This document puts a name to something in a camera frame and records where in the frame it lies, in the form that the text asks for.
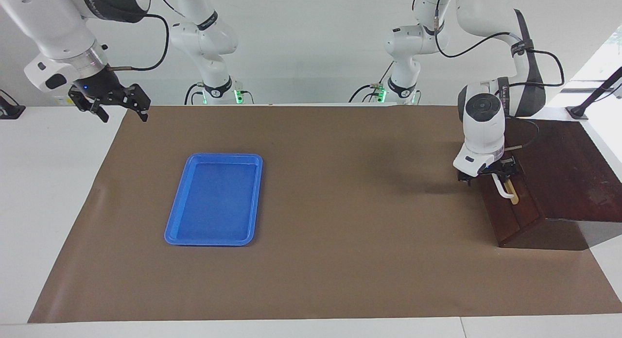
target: plastic tray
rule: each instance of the plastic tray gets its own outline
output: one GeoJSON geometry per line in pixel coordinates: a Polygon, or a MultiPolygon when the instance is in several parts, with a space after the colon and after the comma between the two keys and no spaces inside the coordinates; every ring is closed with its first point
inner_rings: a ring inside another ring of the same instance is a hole
{"type": "Polygon", "coordinates": [[[164,239],[171,245],[247,245],[255,235],[262,166],[256,154],[193,154],[164,239]]]}

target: wooden board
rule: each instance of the wooden board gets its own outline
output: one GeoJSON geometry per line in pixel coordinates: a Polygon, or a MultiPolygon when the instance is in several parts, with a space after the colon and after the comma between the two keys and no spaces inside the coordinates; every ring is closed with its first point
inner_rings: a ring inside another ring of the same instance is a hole
{"type": "MultiPolygon", "coordinates": [[[[491,177],[478,177],[499,245],[584,250],[622,235],[622,184],[583,126],[534,122],[537,141],[511,152],[520,171],[511,178],[518,205],[498,195],[491,177]]],[[[529,123],[510,119],[506,146],[527,143],[535,134],[529,123]]]]}

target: white table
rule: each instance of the white table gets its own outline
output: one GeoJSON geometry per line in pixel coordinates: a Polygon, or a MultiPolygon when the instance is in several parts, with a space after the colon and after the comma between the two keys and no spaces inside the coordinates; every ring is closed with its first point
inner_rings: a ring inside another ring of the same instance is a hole
{"type": "MultiPolygon", "coordinates": [[[[31,107],[18,121],[0,121],[0,337],[622,337],[622,314],[26,324],[125,113],[108,111],[107,124],[66,107],[31,107]]],[[[538,117],[568,119],[557,108],[538,117]]],[[[622,163],[584,126],[622,178],[622,163]]],[[[622,297],[622,237],[592,251],[622,297]]]]}

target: brown paper mat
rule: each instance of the brown paper mat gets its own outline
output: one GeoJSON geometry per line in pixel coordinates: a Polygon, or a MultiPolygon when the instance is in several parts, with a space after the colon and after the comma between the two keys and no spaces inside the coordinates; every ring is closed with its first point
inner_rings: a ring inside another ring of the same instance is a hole
{"type": "Polygon", "coordinates": [[[496,247],[462,138],[455,107],[128,114],[29,322],[622,312],[591,252],[496,247]],[[264,158],[248,247],[165,243],[194,152],[264,158]]]}

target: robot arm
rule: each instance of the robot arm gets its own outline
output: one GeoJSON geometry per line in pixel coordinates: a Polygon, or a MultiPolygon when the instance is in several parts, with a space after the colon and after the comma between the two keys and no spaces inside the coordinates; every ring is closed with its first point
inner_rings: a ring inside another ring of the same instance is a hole
{"type": "Polygon", "coordinates": [[[487,37],[496,33],[508,44],[516,66],[513,77],[469,84],[458,96],[458,111],[464,124],[465,143],[453,165],[476,177],[504,154],[505,117],[528,117],[544,107],[542,84],[529,30],[520,11],[506,0],[457,0],[458,23],[470,34],[487,37]]]}
{"type": "Polygon", "coordinates": [[[73,83],[69,96],[80,110],[107,121],[100,105],[120,105],[147,120],[149,97],[138,84],[120,84],[86,18],[138,22],[149,0],[0,0],[0,4],[41,52],[24,70],[37,88],[47,92],[73,83]]]}
{"type": "MultiPolygon", "coordinates": [[[[444,32],[444,17],[450,1],[440,0],[438,4],[440,19],[438,43],[441,48],[449,43],[449,36],[444,32]]],[[[385,50],[395,60],[393,73],[383,85],[387,90],[386,101],[411,103],[421,71],[421,65],[414,61],[414,57],[438,52],[434,35],[434,14],[437,2],[438,0],[416,0],[414,15],[418,24],[395,28],[389,40],[384,44],[385,50]]]]}
{"type": "Polygon", "coordinates": [[[237,82],[231,78],[221,55],[235,52],[238,38],[219,18],[209,0],[177,0],[180,12],[190,21],[174,24],[171,43],[196,64],[209,104],[242,102],[237,82]]]}

